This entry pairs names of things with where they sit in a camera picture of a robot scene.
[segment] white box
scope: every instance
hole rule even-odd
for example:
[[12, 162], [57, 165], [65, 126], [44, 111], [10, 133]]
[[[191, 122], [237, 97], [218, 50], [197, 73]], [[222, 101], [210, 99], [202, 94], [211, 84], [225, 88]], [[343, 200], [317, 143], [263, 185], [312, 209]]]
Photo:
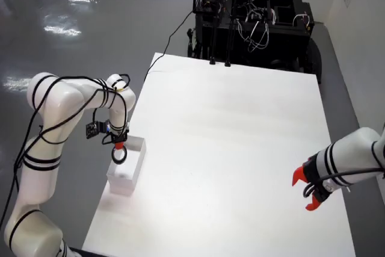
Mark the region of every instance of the white box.
[[129, 135], [125, 146], [127, 148], [126, 161], [121, 165], [111, 161], [107, 171], [107, 178], [111, 193], [130, 196], [135, 190], [140, 168], [146, 154], [146, 142], [144, 138]]

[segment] white table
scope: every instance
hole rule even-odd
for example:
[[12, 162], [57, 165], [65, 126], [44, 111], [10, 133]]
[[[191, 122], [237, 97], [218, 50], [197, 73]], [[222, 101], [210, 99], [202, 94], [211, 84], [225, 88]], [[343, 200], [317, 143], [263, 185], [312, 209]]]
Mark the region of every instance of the white table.
[[330, 144], [315, 76], [166, 55], [131, 118], [147, 155], [105, 187], [83, 245], [107, 256], [354, 256], [342, 192], [305, 210], [294, 170]]

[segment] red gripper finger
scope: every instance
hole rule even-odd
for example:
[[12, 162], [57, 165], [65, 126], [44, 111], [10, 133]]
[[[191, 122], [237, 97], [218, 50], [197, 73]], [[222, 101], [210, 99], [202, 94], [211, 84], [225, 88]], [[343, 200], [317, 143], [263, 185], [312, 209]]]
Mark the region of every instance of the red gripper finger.
[[292, 186], [294, 186], [298, 180], [302, 180], [304, 181], [305, 183], [307, 183], [307, 179], [305, 177], [305, 174], [303, 173], [303, 166], [297, 168], [295, 171], [294, 171], [294, 174], [293, 174], [293, 183], [292, 183]]

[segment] robotic arm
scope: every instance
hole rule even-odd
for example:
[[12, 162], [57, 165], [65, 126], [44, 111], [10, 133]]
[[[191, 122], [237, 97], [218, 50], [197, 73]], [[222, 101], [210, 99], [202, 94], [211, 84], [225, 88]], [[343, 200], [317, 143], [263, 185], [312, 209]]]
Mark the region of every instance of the robotic arm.
[[384, 168], [385, 130], [380, 137], [373, 129], [361, 128], [311, 156], [294, 171], [292, 185], [298, 180], [309, 183], [304, 197], [312, 195], [306, 209], [313, 211], [332, 192], [385, 173]]
[[[65, 244], [61, 230], [39, 210], [39, 205], [55, 192], [63, 146], [84, 110], [109, 109], [109, 123], [89, 124], [87, 138], [99, 132], [108, 133], [115, 144], [114, 161], [125, 160], [127, 114], [134, 106], [135, 94], [118, 74], [104, 81], [40, 73], [31, 80], [27, 98], [29, 105], [42, 116], [43, 130], [25, 146], [19, 194], [5, 227], [5, 242], [17, 257], [78, 257]], [[125, 154], [117, 160], [114, 152], [120, 149]]]

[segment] floor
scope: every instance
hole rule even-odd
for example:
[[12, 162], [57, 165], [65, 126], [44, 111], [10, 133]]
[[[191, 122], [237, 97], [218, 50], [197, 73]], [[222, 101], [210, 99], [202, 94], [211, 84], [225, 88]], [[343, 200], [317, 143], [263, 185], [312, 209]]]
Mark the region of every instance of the floor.
[[[129, 73], [131, 87], [139, 95], [154, 52], [164, 49], [191, 8], [192, 0], [0, 0], [0, 100], [8, 108], [1, 114], [0, 206], [32, 114], [25, 98], [29, 79], [42, 71], [94, 78]], [[190, 17], [175, 34], [169, 54], [186, 55], [186, 31], [193, 24]], [[327, 29], [317, 25], [313, 38], [322, 54], [320, 89], [331, 139], [336, 141], [357, 129], [358, 123]], [[98, 116], [107, 118], [106, 112]], [[84, 126], [90, 120], [90, 112], [85, 113], [67, 141], [56, 193], [42, 206], [63, 230], [67, 243], [77, 248], [87, 234], [110, 160], [100, 139], [85, 139]], [[376, 181], [353, 186], [344, 198], [357, 256], [384, 256], [385, 210]], [[0, 255], [12, 256], [2, 241]]]

